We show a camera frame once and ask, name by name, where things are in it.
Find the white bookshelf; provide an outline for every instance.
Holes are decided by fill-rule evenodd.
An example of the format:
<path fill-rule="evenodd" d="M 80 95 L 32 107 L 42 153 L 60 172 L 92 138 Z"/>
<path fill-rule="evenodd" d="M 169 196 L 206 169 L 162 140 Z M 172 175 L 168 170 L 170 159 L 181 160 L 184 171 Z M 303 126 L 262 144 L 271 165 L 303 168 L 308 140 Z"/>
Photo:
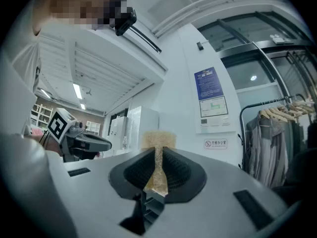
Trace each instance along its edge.
<path fill-rule="evenodd" d="M 53 109 L 48 109 L 42 104 L 34 104 L 31 110 L 31 125 L 46 130 L 46 126 L 52 116 Z"/>
<path fill-rule="evenodd" d="M 92 122 L 92 121 L 87 121 L 87 131 L 91 132 L 94 135 L 99 136 L 99 130 L 100 130 L 100 123 Z"/>

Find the clothing rack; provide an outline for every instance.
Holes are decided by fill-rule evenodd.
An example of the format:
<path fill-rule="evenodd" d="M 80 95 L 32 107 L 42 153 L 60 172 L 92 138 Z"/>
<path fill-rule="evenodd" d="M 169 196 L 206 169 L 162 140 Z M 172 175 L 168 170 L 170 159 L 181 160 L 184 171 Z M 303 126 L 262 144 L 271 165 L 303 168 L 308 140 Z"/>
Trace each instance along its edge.
<path fill-rule="evenodd" d="M 270 104 L 270 103 L 274 103 L 274 102 L 280 102 L 280 101 L 288 101 L 288 99 L 294 98 L 296 96 L 299 96 L 303 99 L 303 101 L 305 101 L 305 98 L 303 95 L 301 94 L 295 94 L 295 95 L 291 95 L 291 96 L 285 96 L 284 98 L 281 99 L 275 99 L 275 100 L 271 100 L 271 101 L 266 101 L 266 102 L 260 102 L 260 103 L 256 103 L 256 104 L 252 104 L 252 105 L 247 105 L 246 107 L 244 107 L 241 112 L 240 112 L 240 126 L 241 126 L 241 133 L 242 133 L 242 146 L 243 146 L 243 156 L 242 156 L 242 170 L 245 170 L 245 155 L 246 155 L 246 145 L 245 145 L 245 133 L 244 133 L 244 127 L 243 127 L 243 122 L 242 122 L 242 113 L 245 109 L 248 108 L 253 108 L 253 107 L 258 107 L 258 106 L 262 106 L 262 105 L 266 105 L 266 104 Z"/>

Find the water bottle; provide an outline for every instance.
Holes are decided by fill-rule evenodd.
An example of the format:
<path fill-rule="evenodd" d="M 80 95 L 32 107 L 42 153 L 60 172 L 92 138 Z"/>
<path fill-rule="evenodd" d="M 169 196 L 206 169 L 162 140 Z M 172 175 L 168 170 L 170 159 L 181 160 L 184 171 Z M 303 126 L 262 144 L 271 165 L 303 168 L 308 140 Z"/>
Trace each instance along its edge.
<path fill-rule="evenodd" d="M 123 144 L 123 150 L 126 150 L 128 145 L 128 139 L 126 136 L 124 136 L 122 144 Z"/>

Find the no smoking sign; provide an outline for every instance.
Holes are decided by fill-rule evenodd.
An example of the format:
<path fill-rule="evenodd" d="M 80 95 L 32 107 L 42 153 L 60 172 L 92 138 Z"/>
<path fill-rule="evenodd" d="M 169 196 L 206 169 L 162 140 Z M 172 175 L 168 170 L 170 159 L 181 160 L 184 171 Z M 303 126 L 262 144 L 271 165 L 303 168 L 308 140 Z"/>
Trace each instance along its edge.
<path fill-rule="evenodd" d="M 205 139 L 205 141 L 204 141 L 204 148 L 205 149 L 223 150 L 223 149 L 227 149 L 227 147 L 228 147 L 228 140 L 226 138 Z"/>

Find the blue poster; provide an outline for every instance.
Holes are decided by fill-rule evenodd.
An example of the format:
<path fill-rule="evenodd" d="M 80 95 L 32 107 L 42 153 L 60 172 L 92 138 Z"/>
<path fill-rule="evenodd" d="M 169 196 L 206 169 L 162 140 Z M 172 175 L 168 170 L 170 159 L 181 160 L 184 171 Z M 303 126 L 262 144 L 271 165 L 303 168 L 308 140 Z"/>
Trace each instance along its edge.
<path fill-rule="evenodd" d="M 195 81 L 199 100 L 223 95 L 221 84 L 214 67 L 196 72 Z"/>

